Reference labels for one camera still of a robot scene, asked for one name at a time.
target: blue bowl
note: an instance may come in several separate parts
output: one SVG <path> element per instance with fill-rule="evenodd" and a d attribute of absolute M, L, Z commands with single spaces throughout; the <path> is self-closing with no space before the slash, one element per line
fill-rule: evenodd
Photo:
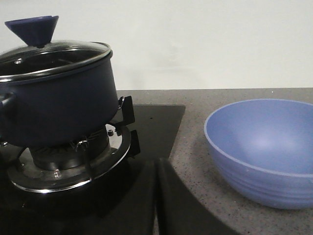
<path fill-rule="evenodd" d="M 207 118 L 204 132 L 217 169 L 239 193 L 273 208 L 313 206 L 312 104 L 228 104 Z"/>

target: pot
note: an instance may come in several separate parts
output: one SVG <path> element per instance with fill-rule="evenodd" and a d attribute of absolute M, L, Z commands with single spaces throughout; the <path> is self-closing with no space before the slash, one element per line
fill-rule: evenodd
<path fill-rule="evenodd" d="M 117 112 L 110 46 L 51 43 L 57 20 L 46 16 L 6 22 L 28 44 L 0 55 L 0 134 L 10 144 L 78 141 Z"/>

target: pot handle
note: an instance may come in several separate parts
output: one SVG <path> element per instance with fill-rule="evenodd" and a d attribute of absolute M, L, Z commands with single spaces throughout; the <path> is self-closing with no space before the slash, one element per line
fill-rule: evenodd
<path fill-rule="evenodd" d="M 7 21 L 5 25 L 27 45 L 38 48 L 51 42 L 59 16 L 40 16 Z"/>
<path fill-rule="evenodd" d="M 15 107 L 16 96 L 13 93 L 0 94 L 0 114 L 5 114 Z"/>

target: white wall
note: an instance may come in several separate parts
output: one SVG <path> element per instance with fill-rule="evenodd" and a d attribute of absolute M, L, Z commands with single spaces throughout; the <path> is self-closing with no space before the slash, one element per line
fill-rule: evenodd
<path fill-rule="evenodd" d="M 313 87 L 311 0 L 0 0 L 0 22 L 42 15 L 110 44 L 119 90 Z M 0 24 L 0 51 L 22 44 Z"/>

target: speckled countertop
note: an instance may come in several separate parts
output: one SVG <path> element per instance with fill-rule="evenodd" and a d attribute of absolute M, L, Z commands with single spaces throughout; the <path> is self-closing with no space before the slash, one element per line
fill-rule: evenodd
<path fill-rule="evenodd" d="M 233 190 L 208 155 L 205 119 L 228 103 L 255 98 L 282 98 L 313 103 L 312 88 L 119 91 L 134 104 L 183 104 L 186 112 L 170 161 L 195 197 L 221 221 L 243 235 L 313 235 L 313 209 L 287 211 L 254 203 Z"/>

